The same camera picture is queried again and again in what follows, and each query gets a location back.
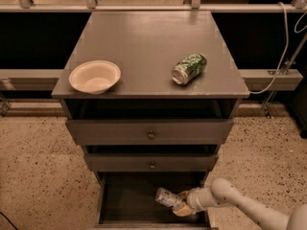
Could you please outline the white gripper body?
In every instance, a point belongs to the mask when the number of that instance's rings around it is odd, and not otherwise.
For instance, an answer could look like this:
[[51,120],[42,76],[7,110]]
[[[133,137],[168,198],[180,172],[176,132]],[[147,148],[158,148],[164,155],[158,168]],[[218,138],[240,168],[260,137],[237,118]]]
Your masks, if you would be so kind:
[[188,206],[196,213],[212,206],[212,194],[208,187],[192,189],[186,199]]

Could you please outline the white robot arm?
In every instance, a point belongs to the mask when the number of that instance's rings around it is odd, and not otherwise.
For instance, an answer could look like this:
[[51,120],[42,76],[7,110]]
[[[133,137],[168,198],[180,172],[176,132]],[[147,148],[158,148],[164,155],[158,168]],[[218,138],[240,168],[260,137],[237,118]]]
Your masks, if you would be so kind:
[[185,217],[209,207],[233,206],[262,230],[307,230],[307,204],[296,207],[288,216],[241,193],[231,182],[216,178],[209,187],[194,188],[183,193],[183,205],[174,210]]

